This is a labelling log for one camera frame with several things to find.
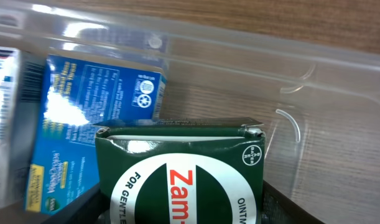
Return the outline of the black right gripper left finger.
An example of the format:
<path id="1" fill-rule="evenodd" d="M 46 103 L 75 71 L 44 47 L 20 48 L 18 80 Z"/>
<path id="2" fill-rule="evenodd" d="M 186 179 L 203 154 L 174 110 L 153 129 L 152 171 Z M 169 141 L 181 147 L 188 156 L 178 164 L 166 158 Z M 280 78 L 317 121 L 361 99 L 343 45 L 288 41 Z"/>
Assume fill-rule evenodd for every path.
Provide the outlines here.
<path id="1" fill-rule="evenodd" d="M 109 200 L 96 184 L 42 224 L 105 224 L 109 223 L 108 209 Z"/>

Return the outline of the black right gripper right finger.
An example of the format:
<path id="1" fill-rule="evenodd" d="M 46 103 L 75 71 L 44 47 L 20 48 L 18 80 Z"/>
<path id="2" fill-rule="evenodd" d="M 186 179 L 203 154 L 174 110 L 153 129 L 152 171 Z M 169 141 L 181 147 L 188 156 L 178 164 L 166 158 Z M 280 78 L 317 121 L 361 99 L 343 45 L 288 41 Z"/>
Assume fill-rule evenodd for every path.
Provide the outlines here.
<path id="1" fill-rule="evenodd" d="M 265 180 L 262 194 L 262 224 L 323 224 Z"/>

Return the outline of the green ointment box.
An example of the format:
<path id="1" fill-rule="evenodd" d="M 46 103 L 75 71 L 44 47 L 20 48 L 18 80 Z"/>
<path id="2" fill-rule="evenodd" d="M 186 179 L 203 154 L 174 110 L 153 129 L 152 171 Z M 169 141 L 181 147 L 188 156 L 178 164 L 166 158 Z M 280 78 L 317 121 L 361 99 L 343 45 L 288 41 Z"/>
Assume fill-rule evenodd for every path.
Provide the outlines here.
<path id="1" fill-rule="evenodd" d="M 111 223 L 260 223 L 261 126 L 252 118 L 98 123 Z"/>

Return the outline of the blue lozenge box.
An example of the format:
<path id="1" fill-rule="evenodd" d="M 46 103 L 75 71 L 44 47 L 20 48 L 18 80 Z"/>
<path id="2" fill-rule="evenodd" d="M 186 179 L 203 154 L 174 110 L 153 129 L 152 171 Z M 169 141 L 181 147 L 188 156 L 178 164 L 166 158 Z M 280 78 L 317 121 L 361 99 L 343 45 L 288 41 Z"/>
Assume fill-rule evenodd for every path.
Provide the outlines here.
<path id="1" fill-rule="evenodd" d="M 24 207 L 53 215 L 99 182 L 95 134 L 111 119 L 152 119 L 164 95 L 165 63 L 50 54 Z"/>

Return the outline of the white medicine box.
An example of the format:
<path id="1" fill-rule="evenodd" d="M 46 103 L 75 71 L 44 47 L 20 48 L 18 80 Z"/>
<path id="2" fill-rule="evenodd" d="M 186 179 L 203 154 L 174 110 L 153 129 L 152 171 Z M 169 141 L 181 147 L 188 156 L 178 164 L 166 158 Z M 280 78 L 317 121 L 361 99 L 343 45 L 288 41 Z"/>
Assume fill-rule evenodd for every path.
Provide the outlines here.
<path id="1" fill-rule="evenodd" d="M 24 196 L 45 59 L 0 46 L 0 208 Z"/>

